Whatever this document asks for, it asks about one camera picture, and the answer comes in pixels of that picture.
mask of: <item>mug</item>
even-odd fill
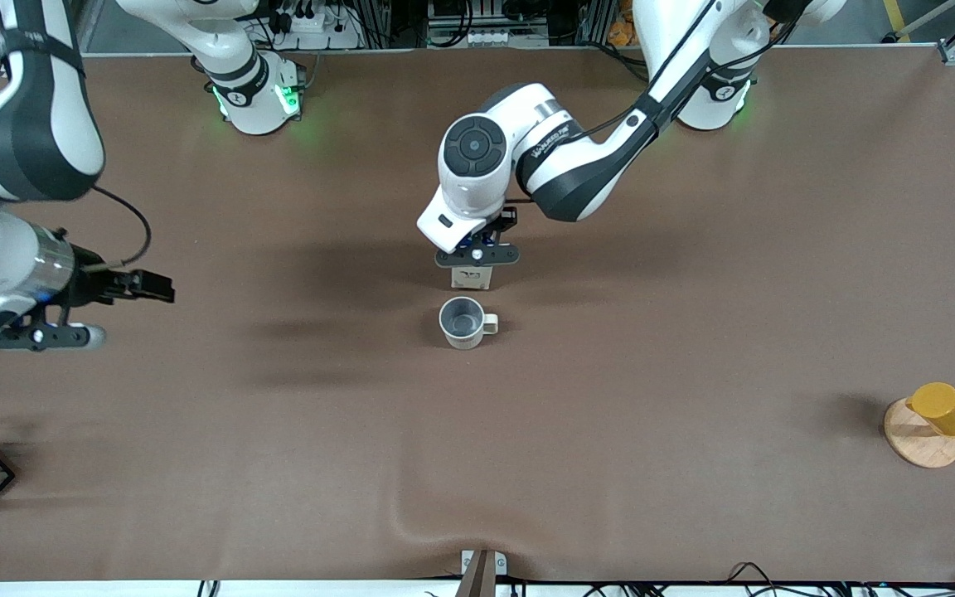
[[[482,337],[500,332],[500,318],[485,313],[481,304],[469,296],[456,296],[440,307],[440,330],[452,347],[469,351],[481,344]]]

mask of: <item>table surface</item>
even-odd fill
[[[478,296],[414,219],[452,121],[542,80],[582,124],[640,84],[581,51],[325,60],[250,138],[185,58],[88,61],[102,183],[178,302],[76,311],[96,352],[0,354],[0,580],[403,578],[487,546],[543,579],[955,579],[955,464],[883,411],[955,385],[955,68],[783,49],[723,131],[674,126],[579,224],[521,209]],[[23,206],[104,256],[96,196]]]

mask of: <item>white robotic arm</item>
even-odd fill
[[[441,140],[441,184],[419,229],[453,253],[500,215],[512,172],[550,219],[587,218],[674,118],[716,129],[738,112],[769,46],[766,15],[795,27],[824,22],[845,2],[768,0],[763,14],[751,0],[637,1],[633,15],[651,83],[606,141],[592,141],[542,85],[500,91]]]
[[[264,135],[300,116],[297,65],[258,51],[235,21],[259,0],[117,0],[178,39],[212,80],[220,111],[242,133]]]
[[[0,336],[38,329],[52,340],[53,326],[41,328],[44,322],[34,321],[49,303],[68,309],[139,295],[170,299],[145,292],[167,279],[133,272],[145,279],[137,286],[122,283],[118,276],[132,273],[96,267],[104,265],[98,255],[70,245],[64,233],[52,233],[5,209],[17,201],[75,200],[95,185],[105,163],[65,0],[0,0],[0,57],[10,76],[0,90]],[[171,280],[166,292],[171,292]],[[26,316],[33,321],[19,324]],[[67,323],[67,314],[60,323]],[[76,324],[69,328],[68,343],[94,347],[101,337],[99,328]],[[23,343],[42,347],[30,337]],[[8,339],[2,344],[16,345]]]

